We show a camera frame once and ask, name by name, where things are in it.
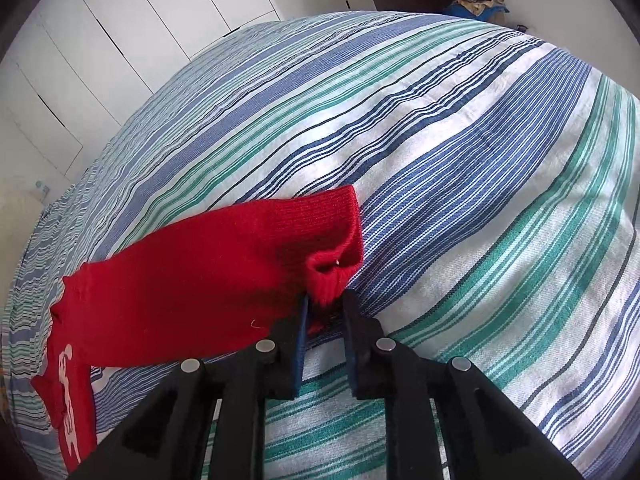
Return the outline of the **red knit sweater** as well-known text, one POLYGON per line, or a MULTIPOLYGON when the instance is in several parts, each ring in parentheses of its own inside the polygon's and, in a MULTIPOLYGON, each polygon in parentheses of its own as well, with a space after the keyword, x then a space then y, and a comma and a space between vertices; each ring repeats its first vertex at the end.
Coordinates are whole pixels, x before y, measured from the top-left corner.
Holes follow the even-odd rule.
POLYGON ((65 466, 96 448, 94 368, 241 350, 303 298, 333 304, 362 259, 357 196, 345 185, 203 212, 83 264, 51 307, 47 366, 32 380, 65 466))

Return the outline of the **striped blue green bedspread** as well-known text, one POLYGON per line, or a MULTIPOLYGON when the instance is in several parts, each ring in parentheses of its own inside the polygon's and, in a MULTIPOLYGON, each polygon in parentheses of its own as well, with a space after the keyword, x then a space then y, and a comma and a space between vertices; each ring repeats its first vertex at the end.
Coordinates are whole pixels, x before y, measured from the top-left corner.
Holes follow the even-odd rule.
POLYGON ((365 314, 469 358, 584 477, 638 456, 637 97, 515 30, 343 12, 220 40, 43 211, 2 322, 6 417, 40 474, 67 474, 30 385, 64 275, 190 214, 344 184, 365 314))

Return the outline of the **white wardrobe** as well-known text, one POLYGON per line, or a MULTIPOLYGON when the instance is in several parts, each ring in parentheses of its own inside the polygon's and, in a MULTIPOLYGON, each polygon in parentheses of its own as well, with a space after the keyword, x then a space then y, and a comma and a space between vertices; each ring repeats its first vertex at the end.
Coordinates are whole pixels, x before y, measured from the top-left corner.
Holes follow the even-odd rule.
POLYGON ((61 194, 179 70, 273 0, 2 0, 1 173, 61 194))

